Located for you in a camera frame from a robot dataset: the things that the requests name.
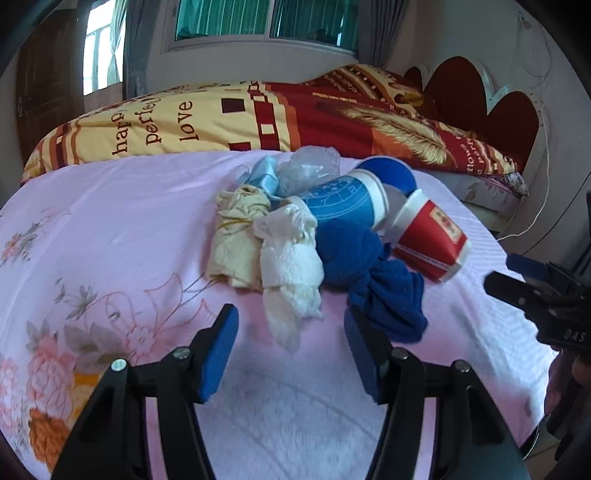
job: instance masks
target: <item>window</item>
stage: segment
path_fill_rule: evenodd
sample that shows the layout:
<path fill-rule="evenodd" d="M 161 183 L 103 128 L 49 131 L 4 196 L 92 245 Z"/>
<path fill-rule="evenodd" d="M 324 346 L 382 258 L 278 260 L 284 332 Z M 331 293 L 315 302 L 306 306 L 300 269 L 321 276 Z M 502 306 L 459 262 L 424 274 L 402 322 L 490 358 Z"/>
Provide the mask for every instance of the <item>window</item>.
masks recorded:
<path fill-rule="evenodd" d="M 118 15 L 122 15 L 122 20 L 119 22 L 116 21 Z M 111 29 L 118 26 L 119 33 L 111 35 Z M 86 27 L 83 63 L 84 95 L 122 80 L 124 41 L 125 0 L 95 2 L 90 10 Z M 115 71 L 109 75 L 109 65 L 113 59 L 115 59 Z"/>
<path fill-rule="evenodd" d="M 253 35 L 249 40 L 293 39 L 345 50 L 357 48 L 358 0 L 176 1 L 175 42 Z"/>

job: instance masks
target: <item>white cable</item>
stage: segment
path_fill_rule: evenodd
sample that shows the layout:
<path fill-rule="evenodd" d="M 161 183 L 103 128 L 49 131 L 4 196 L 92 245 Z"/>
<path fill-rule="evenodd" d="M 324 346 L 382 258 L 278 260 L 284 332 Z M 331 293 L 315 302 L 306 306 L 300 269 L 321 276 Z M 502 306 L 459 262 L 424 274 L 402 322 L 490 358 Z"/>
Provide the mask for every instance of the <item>white cable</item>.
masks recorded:
<path fill-rule="evenodd" d="M 523 19 L 521 18 L 520 15 L 518 15 L 518 21 L 520 22 L 520 25 L 523 26 Z M 524 62 L 522 61 L 522 67 L 523 69 L 529 73 L 531 76 L 534 76 L 536 78 L 539 78 L 541 81 L 540 83 L 536 86 L 536 87 L 543 87 L 542 88 L 542 95 L 541 95 L 541 101 L 542 101 L 542 107 L 540 109 L 540 117 L 542 119 L 542 127 L 544 127 L 544 140 L 545 140 L 545 146 L 546 146 L 546 195 L 544 196 L 544 201 L 542 203 L 542 206 L 540 207 L 538 213 L 535 214 L 534 217 L 534 221 L 531 222 L 531 225 L 526 228 L 525 230 L 523 230 L 520 233 L 511 233 L 509 235 L 505 235 L 502 236 L 501 238 L 497 238 L 496 240 L 498 242 L 502 241 L 502 240 L 506 240 L 508 238 L 511 237 L 518 237 L 521 236 L 527 232 L 530 231 L 530 229 L 535 225 L 536 221 L 538 220 L 538 218 L 540 217 L 542 210 L 544 210 L 544 207 L 546 206 L 546 202 L 548 201 L 548 195 L 550 194 L 550 148 L 548 147 L 548 128 L 546 127 L 546 120 L 544 117 L 544 107 L 545 107 L 545 102 L 544 102 L 544 90 L 545 90 L 545 81 L 548 78 L 549 74 L 550 74 L 550 70 L 552 68 L 552 55 L 550 53 L 550 46 L 548 45 L 547 39 L 546 39 L 546 34 L 544 32 L 544 30 L 542 29 L 542 26 L 540 25 L 540 23 L 538 23 L 538 28 L 540 29 L 540 32 L 542 33 L 542 38 L 544 40 L 544 46 L 546 47 L 546 51 L 548 53 L 548 58 L 549 58 L 549 62 L 548 62 L 548 69 L 545 73 L 541 74 L 541 65 L 540 65 L 540 56 L 537 55 L 536 52 L 536 57 L 538 58 L 538 70 L 540 71 L 540 75 L 534 75 L 532 74 L 529 70 L 527 70 L 525 68 Z M 521 54 L 521 42 L 520 42 L 520 35 L 519 33 L 517 34 L 517 42 L 519 44 L 519 53 Z"/>
<path fill-rule="evenodd" d="M 505 236 L 502 236 L 501 238 L 497 238 L 496 240 L 498 242 L 500 242 L 501 240 L 506 240 L 512 236 L 521 236 L 521 235 L 529 232 L 530 229 L 534 226 L 534 224 L 537 221 L 540 214 L 542 213 L 542 210 L 544 210 L 544 207 L 546 206 L 546 202 L 548 201 L 548 195 L 550 194 L 550 149 L 548 148 L 548 129 L 546 128 L 546 122 L 544 120 L 544 107 L 545 107 L 545 104 L 542 102 L 542 108 L 540 109 L 540 114 L 541 114 L 540 116 L 542 117 L 542 122 L 543 122 L 542 126 L 544 127 L 544 138 L 545 138 L 545 142 L 546 142 L 546 195 L 544 197 L 544 203 L 542 203 L 542 207 L 540 208 L 538 213 L 535 214 L 534 221 L 531 222 L 531 225 L 528 228 L 523 230 L 521 233 L 511 233 L 510 235 L 505 235 Z"/>

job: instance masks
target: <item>headboard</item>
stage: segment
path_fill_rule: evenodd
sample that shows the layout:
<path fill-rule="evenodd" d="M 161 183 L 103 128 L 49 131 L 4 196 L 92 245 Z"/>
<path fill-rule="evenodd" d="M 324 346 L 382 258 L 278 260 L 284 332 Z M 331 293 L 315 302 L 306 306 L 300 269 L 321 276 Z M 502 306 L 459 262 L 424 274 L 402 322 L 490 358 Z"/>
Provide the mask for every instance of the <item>headboard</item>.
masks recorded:
<path fill-rule="evenodd" d="M 435 101 L 443 122 L 473 131 L 513 158 L 531 184 L 545 150 L 547 124 L 533 92 L 510 85 L 495 90 L 480 62 L 464 57 L 449 58 L 434 71 L 411 67 L 404 77 Z"/>

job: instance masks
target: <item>pink flower print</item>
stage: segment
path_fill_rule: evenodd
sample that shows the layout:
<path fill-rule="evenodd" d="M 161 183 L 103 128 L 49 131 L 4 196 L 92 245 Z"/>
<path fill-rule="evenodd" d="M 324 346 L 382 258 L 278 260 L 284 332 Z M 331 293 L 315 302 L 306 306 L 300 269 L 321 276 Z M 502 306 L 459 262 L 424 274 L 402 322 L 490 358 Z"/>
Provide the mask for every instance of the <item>pink flower print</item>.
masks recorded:
<path fill-rule="evenodd" d="M 12 358 L 0 358 L 0 429 L 6 436 L 17 433 L 22 397 L 17 391 L 18 365 Z"/>
<path fill-rule="evenodd" d="M 198 300 L 192 301 L 194 296 L 183 301 L 187 292 L 177 274 L 161 287 L 145 290 L 145 293 L 154 307 L 153 316 L 136 315 L 123 295 L 117 302 L 109 299 L 105 304 L 111 325 L 125 338 L 125 349 L 132 365 L 161 360 L 177 346 L 188 345 L 200 328 L 210 326 L 215 320 L 204 300 L 200 301 L 197 312 Z"/>
<path fill-rule="evenodd" d="M 67 420 L 72 413 L 69 390 L 74 384 L 73 370 L 74 356 L 60 355 L 56 338 L 47 335 L 40 339 L 28 366 L 27 395 L 34 408 Z"/>

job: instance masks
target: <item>white towel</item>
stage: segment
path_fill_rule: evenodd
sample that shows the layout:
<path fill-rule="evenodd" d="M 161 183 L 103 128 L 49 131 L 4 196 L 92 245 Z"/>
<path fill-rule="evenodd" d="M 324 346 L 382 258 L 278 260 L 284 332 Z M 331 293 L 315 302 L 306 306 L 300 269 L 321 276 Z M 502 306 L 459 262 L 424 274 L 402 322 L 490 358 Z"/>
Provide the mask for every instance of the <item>white towel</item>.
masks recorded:
<path fill-rule="evenodd" d="M 316 253 L 318 223 L 307 207 L 285 205 L 253 222 L 263 240 L 261 277 L 263 305 L 271 334 L 290 351 L 298 348 L 303 320 L 320 317 L 324 279 Z"/>

